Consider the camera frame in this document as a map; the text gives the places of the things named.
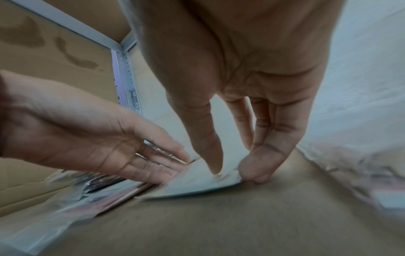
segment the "person's left hand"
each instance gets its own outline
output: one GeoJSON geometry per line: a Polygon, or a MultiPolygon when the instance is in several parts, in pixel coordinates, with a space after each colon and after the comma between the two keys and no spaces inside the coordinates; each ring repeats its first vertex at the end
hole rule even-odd
{"type": "Polygon", "coordinates": [[[160,184],[188,162],[183,146],[134,111],[63,83],[0,70],[10,98],[2,157],[160,184]]]}

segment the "hand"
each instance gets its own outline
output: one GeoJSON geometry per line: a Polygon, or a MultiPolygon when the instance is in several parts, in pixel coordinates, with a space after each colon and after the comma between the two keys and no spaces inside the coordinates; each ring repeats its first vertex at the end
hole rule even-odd
{"type": "Polygon", "coordinates": [[[155,184],[169,180],[184,164],[144,140],[190,160],[164,129],[130,109],[59,82],[7,71],[0,75],[10,98],[2,124],[3,157],[155,184]]]}
{"type": "Polygon", "coordinates": [[[242,178],[268,180],[305,133],[344,0],[120,2],[211,172],[223,158],[210,106],[218,94],[251,151],[240,163],[242,178]]]}

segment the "dark stain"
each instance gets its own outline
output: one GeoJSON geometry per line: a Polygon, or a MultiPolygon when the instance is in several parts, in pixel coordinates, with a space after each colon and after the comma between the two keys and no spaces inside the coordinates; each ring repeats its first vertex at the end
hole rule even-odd
{"type": "Polygon", "coordinates": [[[88,69],[95,69],[98,67],[98,64],[91,60],[79,59],[69,54],[66,50],[67,42],[62,37],[55,37],[55,45],[56,48],[58,48],[58,50],[65,55],[65,58],[73,65],[88,69]]]}
{"type": "Polygon", "coordinates": [[[23,23],[16,27],[0,27],[0,41],[28,48],[43,47],[45,45],[38,24],[27,16],[23,23]]]}

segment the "forearm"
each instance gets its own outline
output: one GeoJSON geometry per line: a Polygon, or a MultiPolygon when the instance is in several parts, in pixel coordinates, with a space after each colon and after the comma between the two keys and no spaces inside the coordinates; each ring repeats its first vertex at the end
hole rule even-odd
{"type": "Polygon", "coordinates": [[[7,86],[0,71],[0,156],[3,155],[5,140],[5,123],[8,119],[11,99],[7,93],[7,86]]]}

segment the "cardboard ceiling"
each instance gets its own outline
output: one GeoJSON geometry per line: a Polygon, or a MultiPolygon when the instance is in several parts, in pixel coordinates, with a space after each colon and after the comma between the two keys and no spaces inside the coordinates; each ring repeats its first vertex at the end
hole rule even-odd
{"type": "Polygon", "coordinates": [[[117,0],[44,1],[117,42],[131,31],[117,0]]]}

